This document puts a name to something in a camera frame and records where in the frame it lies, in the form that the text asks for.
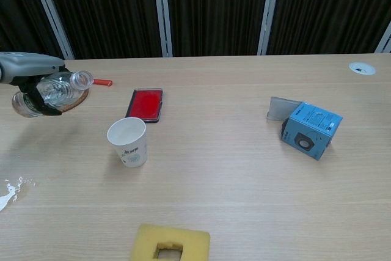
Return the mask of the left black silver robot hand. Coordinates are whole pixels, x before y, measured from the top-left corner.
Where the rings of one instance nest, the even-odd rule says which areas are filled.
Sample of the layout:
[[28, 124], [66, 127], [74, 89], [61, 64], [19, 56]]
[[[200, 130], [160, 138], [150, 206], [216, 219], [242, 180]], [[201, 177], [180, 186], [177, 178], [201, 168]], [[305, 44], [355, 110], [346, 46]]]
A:
[[19, 87], [34, 108], [45, 116], [62, 113], [45, 104], [37, 85], [49, 75], [67, 71], [65, 61], [58, 57], [25, 52], [1, 53], [1, 83]]

